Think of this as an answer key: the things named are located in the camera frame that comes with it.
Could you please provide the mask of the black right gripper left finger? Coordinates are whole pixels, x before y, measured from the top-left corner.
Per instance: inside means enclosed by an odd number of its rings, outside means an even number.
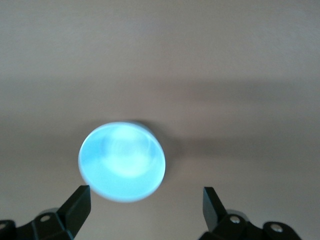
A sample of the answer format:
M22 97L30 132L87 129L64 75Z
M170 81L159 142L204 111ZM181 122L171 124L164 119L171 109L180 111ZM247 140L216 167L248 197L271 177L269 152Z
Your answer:
M60 208L47 210L25 225L0 220L0 240L74 240L90 212L90 187L81 185Z

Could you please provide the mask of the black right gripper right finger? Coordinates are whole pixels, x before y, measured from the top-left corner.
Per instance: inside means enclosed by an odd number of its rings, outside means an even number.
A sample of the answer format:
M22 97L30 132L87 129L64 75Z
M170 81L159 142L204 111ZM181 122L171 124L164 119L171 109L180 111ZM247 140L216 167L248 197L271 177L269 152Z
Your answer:
M285 223L267 221L259 228L242 212L226 210L213 187L203 189L202 212L208 231L199 240L302 240Z

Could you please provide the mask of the light blue plastic bowl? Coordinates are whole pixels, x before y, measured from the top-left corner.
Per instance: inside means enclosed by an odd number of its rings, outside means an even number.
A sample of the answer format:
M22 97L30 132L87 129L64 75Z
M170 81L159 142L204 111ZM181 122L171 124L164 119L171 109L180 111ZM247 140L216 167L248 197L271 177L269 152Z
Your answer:
M146 126L111 122L94 129L78 153L79 172L99 196L133 203L152 195L166 172L164 150Z

